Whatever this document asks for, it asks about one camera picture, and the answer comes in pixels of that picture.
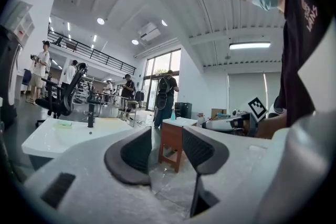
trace glass door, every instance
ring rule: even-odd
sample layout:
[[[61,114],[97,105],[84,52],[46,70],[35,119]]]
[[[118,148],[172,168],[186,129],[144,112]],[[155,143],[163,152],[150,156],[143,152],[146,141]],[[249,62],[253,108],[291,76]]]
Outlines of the glass door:
[[[150,89],[148,94],[148,101],[147,101],[147,107],[146,110],[154,111],[155,108],[155,101],[156,101],[156,95],[158,94],[157,88],[159,85],[158,79],[152,79],[150,83]]]

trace balcony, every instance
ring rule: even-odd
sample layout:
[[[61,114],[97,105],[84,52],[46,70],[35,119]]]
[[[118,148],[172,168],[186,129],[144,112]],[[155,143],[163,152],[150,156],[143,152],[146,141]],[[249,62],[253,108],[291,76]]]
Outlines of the balcony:
[[[60,33],[49,31],[48,40],[51,44],[88,57],[89,59],[102,63],[109,68],[117,69],[131,75],[134,75],[134,72],[136,70],[134,66],[131,66],[107,54],[104,54],[101,51],[91,49],[91,47],[79,41],[76,41],[74,39],[70,40],[68,37]]]

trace jeans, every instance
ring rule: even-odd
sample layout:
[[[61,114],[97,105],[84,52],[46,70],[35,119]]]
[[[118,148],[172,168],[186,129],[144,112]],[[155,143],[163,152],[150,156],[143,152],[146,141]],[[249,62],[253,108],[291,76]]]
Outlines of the jeans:
[[[156,115],[154,126],[162,129],[162,121],[165,119],[169,119],[172,115],[172,108],[174,104],[174,97],[167,96],[167,102],[164,109],[158,110],[158,114]]]

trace wooden table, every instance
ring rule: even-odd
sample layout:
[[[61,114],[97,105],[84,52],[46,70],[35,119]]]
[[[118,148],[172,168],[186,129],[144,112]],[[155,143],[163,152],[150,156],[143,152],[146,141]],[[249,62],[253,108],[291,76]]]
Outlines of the wooden table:
[[[184,126],[196,126],[197,120],[177,118],[176,120],[163,120],[161,144],[159,150],[159,163],[167,162],[173,165],[175,172],[180,169],[181,156],[183,152],[182,128]],[[176,162],[170,158],[163,156],[163,146],[171,147],[176,150]]]

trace man in shorts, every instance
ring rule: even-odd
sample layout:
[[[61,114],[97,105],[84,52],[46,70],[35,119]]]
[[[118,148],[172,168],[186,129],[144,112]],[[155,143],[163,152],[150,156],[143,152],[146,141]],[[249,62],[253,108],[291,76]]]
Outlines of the man in shorts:
[[[43,41],[43,51],[39,53],[34,60],[34,71],[32,74],[32,79],[30,80],[29,85],[31,86],[30,90],[30,98],[26,100],[27,103],[32,103],[36,105],[34,94],[36,88],[36,98],[40,98],[41,88],[43,86],[42,78],[44,78],[46,74],[46,66],[50,61],[50,55],[48,52],[49,49],[49,42]]]

